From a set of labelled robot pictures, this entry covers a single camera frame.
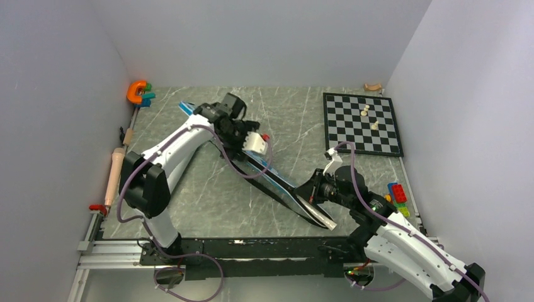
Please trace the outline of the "blue racket carry bag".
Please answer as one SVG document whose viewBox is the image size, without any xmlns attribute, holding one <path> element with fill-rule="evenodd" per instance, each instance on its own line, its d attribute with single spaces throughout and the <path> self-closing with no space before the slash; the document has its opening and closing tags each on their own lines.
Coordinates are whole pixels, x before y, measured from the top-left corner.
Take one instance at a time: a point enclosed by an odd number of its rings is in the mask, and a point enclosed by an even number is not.
<svg viewBox="0 0 534 302">
<path fill-rule="evenodd" d="M 244 160 L 234 160 L 232 162 L 232 165 L 241 173 L 245 173 L 245 165 L 251 168 L 254 173 L 259 173 L 268 164 L 267 161 L 253 152 L 244 152 L 244 155 Z M 310 224 L 327 229 L 318 221 L 316 221 L 307 211 L 307 208 L 304 206 L 306 201 L 295 194 L 295 186 L 291 182 L 287 181 L 284 177 L 279 175 L 279 173 L 273 167 L 269 167 L 269 169 L 261 177 L 249 179 L 248 183 L 265 193 L 265 195 L 279 202 L 285 208 L 293 211 Z"/>
</svg>

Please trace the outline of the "blue badminton racket front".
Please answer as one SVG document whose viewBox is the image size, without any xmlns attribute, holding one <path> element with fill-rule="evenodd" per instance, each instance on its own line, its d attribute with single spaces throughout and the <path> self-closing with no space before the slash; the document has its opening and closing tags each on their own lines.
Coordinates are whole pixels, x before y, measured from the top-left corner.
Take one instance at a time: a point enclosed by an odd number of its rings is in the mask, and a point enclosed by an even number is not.
<svg viewBox="0 0 534 302">
<path fill-rule="evenodd" d="M 318 206 L 314 206 L 309 203 L 304 203 L 304 206 L 307 208 L 307 211 L 311 214 L 311 216 L 316 221 L 318 221 L 321 225 L 323 225 L 330 231 L 333 231 L 336 229 L 337 224 L 331 219 L 331 217 L 324 210 L 320 210 Z"/>
</svg>

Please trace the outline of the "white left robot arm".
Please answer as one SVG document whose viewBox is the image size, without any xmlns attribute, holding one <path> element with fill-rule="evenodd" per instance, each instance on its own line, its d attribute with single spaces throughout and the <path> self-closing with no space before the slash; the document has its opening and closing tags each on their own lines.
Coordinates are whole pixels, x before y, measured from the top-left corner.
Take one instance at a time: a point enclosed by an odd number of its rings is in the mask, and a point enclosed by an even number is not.
<svg viewBox="0 0 534 302">
<path fill-rule="evenodd" d="M 181 235 L 168 211 L 176 188 L 194 153 L 204 143 L 217 146 L 230 166 L 254 187 L 271 196 L 305 221 L 324 227 L 315 209 L 298 199 L 294 188 L 262 159 L 269 152 L 269 138 L 259 133 L 260 122 L 247 120 L 246 103 L 227 93 L 220 102 L 198 106 L 181 103 L 188 119 L 154 147 L 123 160 L 120 201 L 137 212 L 165 264 L 175 263 L 182 253 Z"/>
</svg>

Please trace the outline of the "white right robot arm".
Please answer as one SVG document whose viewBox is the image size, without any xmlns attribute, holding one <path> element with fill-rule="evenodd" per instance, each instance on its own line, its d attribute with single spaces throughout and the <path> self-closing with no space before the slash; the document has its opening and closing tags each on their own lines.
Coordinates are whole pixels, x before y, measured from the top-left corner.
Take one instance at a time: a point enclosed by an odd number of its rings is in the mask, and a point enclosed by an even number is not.
<svg viewBox="0 0 534 302">
<path fill-rule="evenodd" d="M 370 191 L 354 168 L 342 166 L 333 174 L 316 169 L 301 189 L 308 204 L 328 201 L 349 209 L 358 225 L 348 237 L 351 259 L 367 257 L 387 266 L 431 301 L 488 301 L 480 265 L 465 264 L 442 250 L 398 208 Z"/>
</svg>

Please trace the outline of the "colourful brick toy car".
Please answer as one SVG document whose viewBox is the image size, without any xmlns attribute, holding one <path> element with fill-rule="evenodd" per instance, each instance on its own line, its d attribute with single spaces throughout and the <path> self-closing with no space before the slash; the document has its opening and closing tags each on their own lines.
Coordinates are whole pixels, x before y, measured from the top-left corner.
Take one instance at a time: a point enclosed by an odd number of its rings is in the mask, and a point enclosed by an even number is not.
<svg viewBox="0 0 534 302">
<path fill-rule="evenodd" d="M 388 193 L 384 195 L 384 198 L 391 204 L 393 204 L 405 218 L 410 217 L 410 212 L 407 208 L 407 196 L 404 188 L 397 182 L 391 182 L 387 184 Z"/>
</svg>

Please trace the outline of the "green teal toy blocks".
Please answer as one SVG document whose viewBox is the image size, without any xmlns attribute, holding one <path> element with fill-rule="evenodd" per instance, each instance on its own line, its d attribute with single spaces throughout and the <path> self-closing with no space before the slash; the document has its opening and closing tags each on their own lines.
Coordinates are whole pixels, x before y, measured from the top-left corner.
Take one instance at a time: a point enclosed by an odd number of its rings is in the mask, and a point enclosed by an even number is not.
<svg viewBox="0 0 534 302">
<path fill-rule="evenodd" d="M 145 88 L 145 92 L 143 97 L 143 102 L 141 105 L 134 105 L 136 108 L 144 108 L 144 107 L 150 107 L 152 100 L 156 97 L 156 94 L 152 91 L 152 84 L 148 82 L 147 87 Z"/>
</svg>

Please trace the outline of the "black white chessboard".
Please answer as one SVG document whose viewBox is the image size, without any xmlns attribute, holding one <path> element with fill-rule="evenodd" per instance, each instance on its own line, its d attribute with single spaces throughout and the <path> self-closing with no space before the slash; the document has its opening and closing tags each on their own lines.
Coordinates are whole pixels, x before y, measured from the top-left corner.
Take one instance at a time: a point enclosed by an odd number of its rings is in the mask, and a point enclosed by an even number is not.
<svg viewBox="0 0 534 302">
<path fill-rule="evenodd" d="M 360 112 L 365 105 L 367 116 Z M 404 150 L 390 98 L 325 92 L 323 94 L 326 149 L 351 142 L 356 154 L 403 157 Z M 371 124 L 379 121 L 378 130 Z"/>
</svg>

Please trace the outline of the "beige chess pawn rear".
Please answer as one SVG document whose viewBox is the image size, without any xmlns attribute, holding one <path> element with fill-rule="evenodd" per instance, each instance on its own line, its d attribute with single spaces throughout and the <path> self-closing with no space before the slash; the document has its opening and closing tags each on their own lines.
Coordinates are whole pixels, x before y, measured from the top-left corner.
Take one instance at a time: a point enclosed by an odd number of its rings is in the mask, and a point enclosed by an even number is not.
<svg viewBox="0 0 534 302">
<path fill-rule="evenodd" d="M 360 112 L 360 114 L 362 116 L 367 116 L 368 115 L 368 112 L 369 112 L 369 109 L 370 109 L 370 106 L 369 105 L 365 105 L 365 107 L 363 108 L 363 110 Z"/>
</svg>

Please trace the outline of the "orange letter C toy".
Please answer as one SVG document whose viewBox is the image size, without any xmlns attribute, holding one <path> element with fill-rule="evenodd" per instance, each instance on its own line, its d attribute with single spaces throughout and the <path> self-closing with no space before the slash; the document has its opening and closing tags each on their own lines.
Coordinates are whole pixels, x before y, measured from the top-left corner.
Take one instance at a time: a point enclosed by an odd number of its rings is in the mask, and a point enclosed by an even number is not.
<svg viewBox="0 0 534 302">
<path fill-rule="evenodd" d="M 145 80 L 135 81 L 131 83 L 127 91 L 127 99 L 134 105 L 141 105 L 143 102 L 143 95 L 148 82 Z"/>
</svg>

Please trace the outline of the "beige toy microphone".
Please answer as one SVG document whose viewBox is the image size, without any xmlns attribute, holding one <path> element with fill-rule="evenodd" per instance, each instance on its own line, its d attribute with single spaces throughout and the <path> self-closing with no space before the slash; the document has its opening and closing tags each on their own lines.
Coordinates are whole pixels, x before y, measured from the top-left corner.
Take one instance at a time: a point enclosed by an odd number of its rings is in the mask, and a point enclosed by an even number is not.
<svg viewBox="0 0 534 302">
<path fill-rule="evenodd" d="M 124 157 L 125 150 L 121 147 L 114 149 L 111 155 L 111 168 L 108 176 L 108 183 L 106 187 L 104 201 L 104 206 L 106 208 L 111 208 L 112 203 L 115 200 L 115 194 L 120 180 L 120 173 Z"/>
</svg>

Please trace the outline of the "wooden arch block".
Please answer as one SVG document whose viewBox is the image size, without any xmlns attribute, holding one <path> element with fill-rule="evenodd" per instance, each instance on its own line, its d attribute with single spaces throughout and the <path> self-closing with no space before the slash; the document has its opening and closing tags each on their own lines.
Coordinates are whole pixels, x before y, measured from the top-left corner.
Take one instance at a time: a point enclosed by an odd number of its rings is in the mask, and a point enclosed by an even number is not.
<svg viewBox="0 0 534 302">
<path fill-rule="evenodd" d="M 365 83 L 363 88 L 365 91 L 381 91 L 383 89 L 381 83 L 377 83 L 377 84 Z"/>
</svg>

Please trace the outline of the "red clamp knob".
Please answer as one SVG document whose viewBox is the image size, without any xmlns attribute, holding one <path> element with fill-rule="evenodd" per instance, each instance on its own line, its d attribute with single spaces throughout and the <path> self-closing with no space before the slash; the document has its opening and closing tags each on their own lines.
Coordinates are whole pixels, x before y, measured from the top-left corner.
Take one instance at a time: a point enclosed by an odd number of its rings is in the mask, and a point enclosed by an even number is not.
<svg viewBox="0 0 534 302">
<path fill-rule="evenodd" d="M 88 209 L 90 211 L 97 211 L 101 213 L 103 216 L 108 215 L 108 207 L 103 204 L 91 204 L 89 205 Z"/>
</svg>

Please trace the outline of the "wooden handled tool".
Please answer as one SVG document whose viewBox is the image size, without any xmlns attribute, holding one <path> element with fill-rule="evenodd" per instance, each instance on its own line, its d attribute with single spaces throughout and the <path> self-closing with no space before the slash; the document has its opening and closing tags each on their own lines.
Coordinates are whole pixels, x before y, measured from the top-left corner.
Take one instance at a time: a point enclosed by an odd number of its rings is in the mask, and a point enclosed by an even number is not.
<svg viewBox="0 0 534 302">
<path fill-rule="evenodd" d="M 137 120 L 137 115 L 139 113 L 140 108 L 134 108 L 132 117 L 130 119 L 130 124 L 126 130 L 124 130 L 122 127 L 120 127 L 120 136 L 119 139 L 122 143 L 122 146 L 124 149 L 127 149 L 130 144 L 134 133 L 134 126 L 135 122 Z"/>
</svg>

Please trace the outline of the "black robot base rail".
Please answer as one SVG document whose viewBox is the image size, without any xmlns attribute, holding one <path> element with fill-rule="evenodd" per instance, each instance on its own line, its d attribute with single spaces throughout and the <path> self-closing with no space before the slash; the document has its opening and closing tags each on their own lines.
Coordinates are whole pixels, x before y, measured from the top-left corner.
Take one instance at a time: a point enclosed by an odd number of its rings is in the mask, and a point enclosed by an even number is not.
<svg viewBox="0 0 534 302">
<path fill-rule="evenodd" d="M 143 243 L 141 266 L 179 267 L 185 280 L 213 277 L 323 276 L 350 274 L 370 281 L 376 264 L 351 250 L 346 237 L 184 238 L 184 259 Z"/>
</svg>

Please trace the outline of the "aluminium frame rail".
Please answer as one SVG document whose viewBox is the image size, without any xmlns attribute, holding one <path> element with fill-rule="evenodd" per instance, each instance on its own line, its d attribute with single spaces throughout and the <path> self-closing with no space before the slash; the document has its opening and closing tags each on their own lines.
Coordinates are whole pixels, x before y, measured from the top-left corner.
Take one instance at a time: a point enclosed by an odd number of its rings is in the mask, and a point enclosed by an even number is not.
<svg viewBox="0 0 534 302">
<path fill-rule="evenodd" d="M 148 269 L 157 271 L 166 267 L 141 266 L 139 264 L 142 244 L 140 240 L 103 240 L 101 224 L 104 216 L 92 211 L 91 222 L 85 239 L 79 243 L 81 257 L 69 294 L 69 301 L 81 301 L 89 273 L 96 270 Z"/>
</svg>

